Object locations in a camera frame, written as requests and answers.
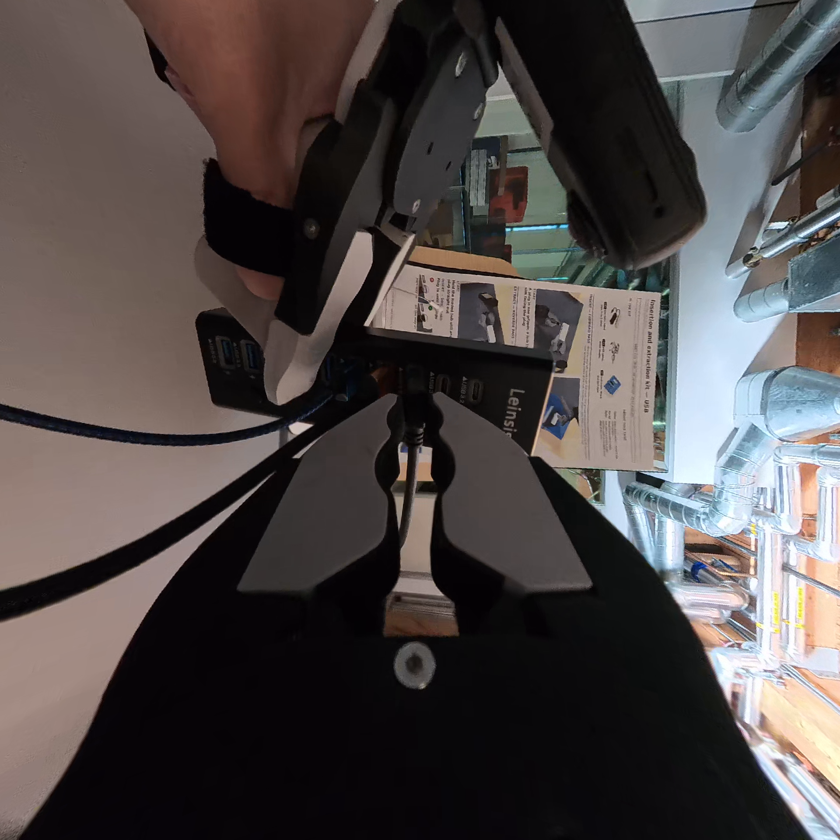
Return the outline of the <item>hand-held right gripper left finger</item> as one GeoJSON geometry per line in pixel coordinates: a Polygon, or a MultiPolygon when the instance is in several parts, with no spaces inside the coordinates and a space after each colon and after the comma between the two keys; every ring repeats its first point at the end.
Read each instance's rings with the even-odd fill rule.
{"type": "Polygon", "coordinates": [[[387,395],[304,452],[238,592],[309,595],[382,544],[394,479],[378,477],[376,465],[402,423],[400,397],[387,395]]]}

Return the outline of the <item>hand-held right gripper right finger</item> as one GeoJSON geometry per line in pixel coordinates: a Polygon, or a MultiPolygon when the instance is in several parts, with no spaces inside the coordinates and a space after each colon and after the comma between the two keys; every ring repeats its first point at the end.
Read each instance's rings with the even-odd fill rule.
{"type": "Polygon", "coordinates": [[[485,418],[444,394],[430,411],[439,532],[448,546],[516,593],[588,592],[592,579],[529,455],[485,418]]]}

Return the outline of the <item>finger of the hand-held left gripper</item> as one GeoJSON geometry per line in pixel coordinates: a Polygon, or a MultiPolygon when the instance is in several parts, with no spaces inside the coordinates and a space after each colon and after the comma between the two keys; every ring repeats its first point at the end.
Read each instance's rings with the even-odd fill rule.
{"type": "Polygon", "coordinates": [[[392,288],[415,247],[415,234],[397,228],[372,230],[372,262],[364,282],[337,330],[337,341],[371,326],[385,294],[392,288]]]}
{"type": "Polygon", "coordinates": [[[233,264],[217,255],[206,239],[195,247],[198,279],[234,320],[256,341],[264,356],[263,384],[274,404],[286,404],[314,385],[342,318],[342,289],[337,282],[317,327],[303,335],[275,316],[276,305],[251,293],[233,264]]]}

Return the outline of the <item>black usb hub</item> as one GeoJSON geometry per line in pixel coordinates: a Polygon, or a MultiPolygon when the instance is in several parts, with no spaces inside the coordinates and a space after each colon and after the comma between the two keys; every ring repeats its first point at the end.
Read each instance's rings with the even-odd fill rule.
{"type": "MultiPolygon", "coordinates": [[[[268,396],[265,355],[253,336],[225,309],[195,321],[209,396],[214,405],[279,418],[281,406],[301,399],[268,396]]],[[[385,388],[401,392],[406,376],[421,375],[440,393],[483,417],[526,453],[536,445],[553,378],[548,351],[445,339],[430,334],[347,328],[316,374],[315,391],[351,398],[363,375],[385,369],[385,388]]]]}

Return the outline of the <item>person's left hand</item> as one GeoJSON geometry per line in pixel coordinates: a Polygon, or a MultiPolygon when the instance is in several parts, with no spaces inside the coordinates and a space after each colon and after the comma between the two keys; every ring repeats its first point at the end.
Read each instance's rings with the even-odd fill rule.
{"type": "Polygon", "coordinates": [[[230,184],[290,207],[309,127],[332,114],[372,1],[128,1],[230,184]]]}

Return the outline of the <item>red tool case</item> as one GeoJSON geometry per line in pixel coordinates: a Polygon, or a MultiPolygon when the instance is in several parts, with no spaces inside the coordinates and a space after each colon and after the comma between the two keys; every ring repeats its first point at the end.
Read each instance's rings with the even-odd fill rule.
{"type": "Polygon", "coordinates": [[[526,165],[490,171],[488,217],[507,226],[523,222],[529,198],[529,168],[526,165]]]}

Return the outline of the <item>printed instruction sheet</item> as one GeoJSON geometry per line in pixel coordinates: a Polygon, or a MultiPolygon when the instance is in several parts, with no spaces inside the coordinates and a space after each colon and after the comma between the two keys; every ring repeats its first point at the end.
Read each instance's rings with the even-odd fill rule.
{"type": "Polygon", "coordinates": [[[656,467],[660,294],[406,264],[371,326],[548,351],[533,451],[554,468],[656,467]]]}

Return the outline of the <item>silver ceiling pipes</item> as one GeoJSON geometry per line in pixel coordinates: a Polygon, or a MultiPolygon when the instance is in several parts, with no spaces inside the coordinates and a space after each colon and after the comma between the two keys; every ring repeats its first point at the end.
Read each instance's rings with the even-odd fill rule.
{"type": "Polygon", "coordinates": [[[838,640],[816,643],[810,598],[838,573],[838,375],[746,374],[709,490],[624,491],[633,539],[697,623],[741,733],[809,838],[838,838],[838,640]]]}

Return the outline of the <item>black wristband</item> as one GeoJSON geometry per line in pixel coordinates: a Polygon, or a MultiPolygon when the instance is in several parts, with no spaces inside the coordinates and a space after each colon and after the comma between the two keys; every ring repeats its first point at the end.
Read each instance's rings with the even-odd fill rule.
{"type": "Polygon", "coordinates": [[[143,36],[145,39],[147,49],[149,51],[150,61],[154,70],[154,74],[169,89],[172,89],[174,91],[175,87],[173,86],[172,81],[168,76],[169,63],[167,59],[163,56],[158,46],[153,42],[149,33],[145,29],[143,30],[143,36]]]}

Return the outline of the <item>ribbed silver ventilation duct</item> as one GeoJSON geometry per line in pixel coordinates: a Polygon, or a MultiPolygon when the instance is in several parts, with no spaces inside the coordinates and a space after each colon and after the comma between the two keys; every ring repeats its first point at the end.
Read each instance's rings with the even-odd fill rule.
{"type": "Polygon", "coordinates": [[[755,129],[838,41],[839,2],[799,2],[721,94],[720,126],[731,133],[755,129]]]}

